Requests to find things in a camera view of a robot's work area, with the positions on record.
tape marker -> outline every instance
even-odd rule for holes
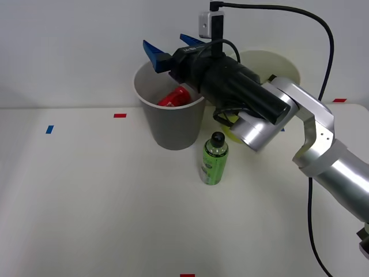
[[[344,103],[346,100],[347,98],[336,98],[333,100],[333,103]]]
[[[127,114],[114,114],[114,118],[126,118]]]
[[[46,134],[51,134],[52,130],[53,130],[54,126],[53,125],[49,125],[47,127],[47,130],[46,130]]]

black bottle cap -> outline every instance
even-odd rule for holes
[[[224,134],[222,132],[215,132],[212,134],[212,138],[210,139],[210,143],[212,146],[216,148],[220,148],[224,145]]]

red tape marker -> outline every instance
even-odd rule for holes
[[[126,118],[127,114],[114,114],[114,118]]]
[[[333,103],[344,103],[346,100],[347,98],[336,98],[333,100]]]

blue tape marker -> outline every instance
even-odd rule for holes
[[[53,130],[54,126],[53,125],[49,125],[47,127],[47,130],[46,130],[46,134],[51,134],[52,130]]]

red can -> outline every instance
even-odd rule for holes
[[[159,101],[158,105],[164,107],[179,107],[189,103],[191,103],[190,93],[185,88],[179,86],[167,97]]]

